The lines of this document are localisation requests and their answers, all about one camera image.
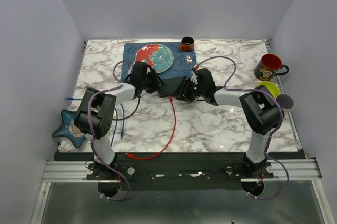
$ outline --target decorative plate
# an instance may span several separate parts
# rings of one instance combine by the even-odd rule
[[[162,44],[150,44],[143,46],[136,53],[135,59],[136,61],[148,63],[159,74],[172,66],[174,56],[167,46]]]

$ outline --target blue cable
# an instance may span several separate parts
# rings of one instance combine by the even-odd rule
[[[112,143],[114,142],[114,138],[115,138],[115,133],[116,133],[116,130],[117,130],[117,124],[118,124],[118,113],[117,113],[117,109],[115,108],[115,113],[116,113],[116,125],[115,125],[115,129],[114,129],[114,132],[112,134],[112,139],[111,139],[111,144],[110,146],[112,146]]]
[[[65,98],[65,99],[67,99],[67,100],[82,100],[82,99],[71,98],[70,96]]]
[[[121,138],[123,138],[123,136],[124,136],[125,110],[124,110],[124,107],[122,106],[122,104],[121,104],[121,108],[122,108],[122,111],[123,111],[123,123],[122,123],[122,130],[121,130]]]

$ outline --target mug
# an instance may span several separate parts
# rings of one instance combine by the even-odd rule
[[[264,85],[267,87],[267,89],[269,90],[270,94],[272,94],[272,96],[276,99],[277,96],[280,94],[280,89],[279,87],[272,83],[272,82],[269,82],[269,81],[263,81],[261,83],[259,83],[259,85]]]
[[[286,68],[286,71],[277,73],[277,71],[282,68]],[[285,75],[288,72],[288,66],[282,64],[282,61],[278,56],[274,54],[265,54],[256,66],[254,75],[261,81],[270,81],[275,75]]]
[[[279,103],[280,107],[282,108],[284,115],[294,109],[295,101],[294,99],[285,93],[281,93],[276,98],[277,103]]]
[[[179,46],[180,51],[190,52],[194,49],[194,39],[191,37],[185,37],[181,40],[181,44]]]

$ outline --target red mug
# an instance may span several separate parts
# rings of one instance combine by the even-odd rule
[[[191,37],[185,37],[181,40],[181,44],[179,46],[180,51],[190,52],[194,49],[194,39]]]
[[[282,68],[285,68],[286,71],[277,73],[277,71]],[[275,75],[285,75],[288,72],[288,66],[282,64],[282,61],[278,56],[274,54],[265,54],[256,66],[254,75],[261,81],[270,81]]]

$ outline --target gray wall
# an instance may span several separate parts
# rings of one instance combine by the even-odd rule
[[[86,38],[271,38],[293,0],[63,0]]]
[[[29,223],[83,42],[62,0],[0,0],[0,223]]]
[[[294,118],[304,150],[317,157],[337,218],[337,0],[294,0],[272,40],[290,67],[284,88],[296,99]]]

